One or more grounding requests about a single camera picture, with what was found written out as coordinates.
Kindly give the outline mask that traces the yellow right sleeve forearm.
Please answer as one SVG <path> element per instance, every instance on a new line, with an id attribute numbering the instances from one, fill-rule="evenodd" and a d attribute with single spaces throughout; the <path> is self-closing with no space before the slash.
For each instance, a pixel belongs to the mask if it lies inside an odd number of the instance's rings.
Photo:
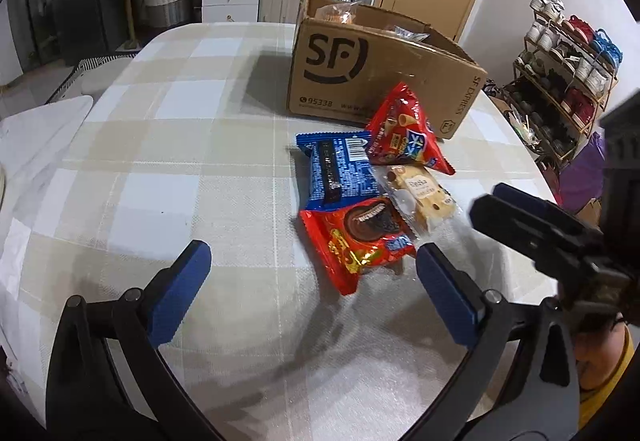
<path id="1" fill-rule="evenodd" d="M 626 371 L 634 356 L 634 342 L 622 320 L 597 333 L 574 337 L 579 380 L 579 421 L 582 429 L 596 415 Z"/>

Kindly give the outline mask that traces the person's right hand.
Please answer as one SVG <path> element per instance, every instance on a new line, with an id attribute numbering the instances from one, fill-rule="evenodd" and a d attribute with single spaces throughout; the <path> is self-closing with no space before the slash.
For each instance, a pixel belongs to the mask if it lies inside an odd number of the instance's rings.
<path id="1" fill-rule="evenodd" d="M 618 314 L 600 331 L 586 331 L 574 336 L 574 354 L 582 390 L 598 389 L 614 374 L 626 351 L 626 330 L 624 319 Z"/>

